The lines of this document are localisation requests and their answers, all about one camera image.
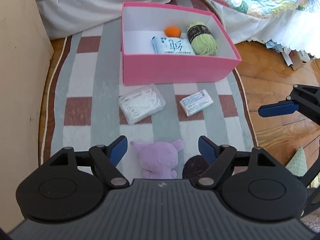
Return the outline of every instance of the beige wall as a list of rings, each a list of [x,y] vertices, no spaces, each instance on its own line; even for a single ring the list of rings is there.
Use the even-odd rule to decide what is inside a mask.
[[[19,183],[38,166],[39,113],[53,53],[35,0],[0,0],[0,227],[22,219]]]

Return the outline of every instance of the white bed skirt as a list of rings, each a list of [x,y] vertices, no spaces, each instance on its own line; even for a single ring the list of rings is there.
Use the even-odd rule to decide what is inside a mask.
[[[171,0],[43,0],[37,5],[47,34],[54,40],[119,18],[124,1]]]
[[[320,58],[319,14],[287,10],[276,17],[259,19],[214,1],[212,3],[235,44],[246,40],[273,40],[291,50],[305,50]]]

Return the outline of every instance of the bed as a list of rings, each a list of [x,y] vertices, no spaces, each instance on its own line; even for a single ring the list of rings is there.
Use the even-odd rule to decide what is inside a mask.
[[[127,0],[36,0],[48,36],[66,37],[120,17]],[[133,0],[167,3],[170,0]],[[208,0],[234,43],[273,41],[320,58],[320,0]]]

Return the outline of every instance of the orange object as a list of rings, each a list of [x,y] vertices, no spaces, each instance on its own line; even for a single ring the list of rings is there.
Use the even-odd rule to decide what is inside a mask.
[[[171,26],[171,27],[166,28],[164,30],[164,33],[168,37],[179,38],[181,36],[181,30],[180,30],[180,28],[178,28],[176,26]]]

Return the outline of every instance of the pink box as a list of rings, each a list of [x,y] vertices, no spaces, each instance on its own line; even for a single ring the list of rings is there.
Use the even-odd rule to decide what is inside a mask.
[[[178,26],[182,38],[196,21],[206,24],[215,40],[216,56],[155,54],[152,37]],[[211,12],[170,4],[124,2],[122,8],[124,85],[215,82],[225,78],[241,57],[223,25]]]

